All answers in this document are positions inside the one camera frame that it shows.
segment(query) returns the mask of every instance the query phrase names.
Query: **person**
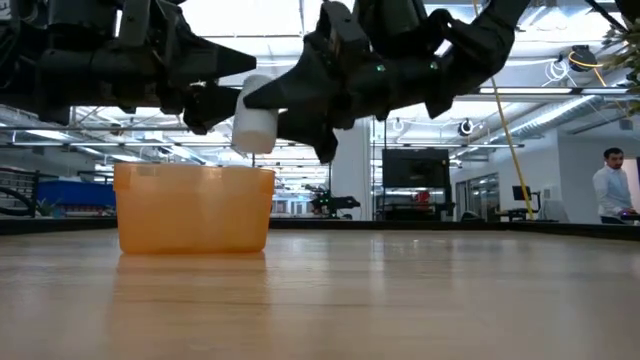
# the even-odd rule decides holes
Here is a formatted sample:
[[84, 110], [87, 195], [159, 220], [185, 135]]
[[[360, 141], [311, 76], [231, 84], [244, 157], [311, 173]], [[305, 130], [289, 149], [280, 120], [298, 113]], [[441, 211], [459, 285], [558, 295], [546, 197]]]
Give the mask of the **person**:
[[593, 175], [598, 214], [603, 224], [625, 224], [625, 214], [636, 214], [631, 203], [627, 174], [622, 169], [624, 153], [618, 148], [604, 152], [605, 166]]

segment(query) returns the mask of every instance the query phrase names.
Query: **blue container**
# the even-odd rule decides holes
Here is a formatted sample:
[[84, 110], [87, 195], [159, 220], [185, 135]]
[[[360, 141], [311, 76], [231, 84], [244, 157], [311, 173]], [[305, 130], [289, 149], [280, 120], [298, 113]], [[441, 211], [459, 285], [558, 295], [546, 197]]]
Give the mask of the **blue container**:
[[44, 181], [38, 185], [38, 201], [60, 206], [116, 206], [113, 185], [74, 181]]

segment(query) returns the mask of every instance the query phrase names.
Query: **computer monitor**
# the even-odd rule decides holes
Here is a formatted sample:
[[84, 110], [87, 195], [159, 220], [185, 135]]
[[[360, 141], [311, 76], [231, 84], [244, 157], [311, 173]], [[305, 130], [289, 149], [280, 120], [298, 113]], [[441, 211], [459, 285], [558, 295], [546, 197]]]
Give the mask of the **computer monitor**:
[[[531, 188], [527, 186], [527, 197], [531, 200]], [[513, 186], [513, 200], [515, 201], [525, 201], [524, 192], [522, 191], [522, 186], [514, 185]]]
[[448, 188], [449, 151], [443, 149], [382, 151], [382, 186], [386, 188]]

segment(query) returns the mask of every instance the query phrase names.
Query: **table surface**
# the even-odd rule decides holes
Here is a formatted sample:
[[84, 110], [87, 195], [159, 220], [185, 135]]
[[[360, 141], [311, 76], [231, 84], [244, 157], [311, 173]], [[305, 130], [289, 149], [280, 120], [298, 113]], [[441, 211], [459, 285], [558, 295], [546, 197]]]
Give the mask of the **table surface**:
[[509, 232], [271, 232], [258, 255], [0, 237], [0, 359], [617, 360], [640, 245]]

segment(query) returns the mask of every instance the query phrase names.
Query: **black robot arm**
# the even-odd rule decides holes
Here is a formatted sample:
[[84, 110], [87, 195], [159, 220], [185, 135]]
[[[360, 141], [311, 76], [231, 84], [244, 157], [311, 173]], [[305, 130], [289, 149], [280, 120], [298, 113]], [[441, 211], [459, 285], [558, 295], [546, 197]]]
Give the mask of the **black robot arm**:
[[[616, 2], [640, 8], [637, 0]], [[357, 0], [353, 12], [325, 0], [298, 64], [245, 105], [287, 109], [278, 137], [313, 146], [322, 162], [335, 155], [333, 129], [350, 129], [358, 118], [386, 120], [418, 103], [436, 118], [504, 67], [530, 0], [485, 3], [466, 24], [445, 9], [426, 14], [422, 0]], [[436, 56], [445, 40], [450, 50]]]
[[206, 134], [233, 116], [239, 94], [218, 79], [256, 59], [196, 36], [182, 2], [11, 0], [12, 18], [0, 21], [0, 103], [63, 125], [71, 106], [159, 107]]

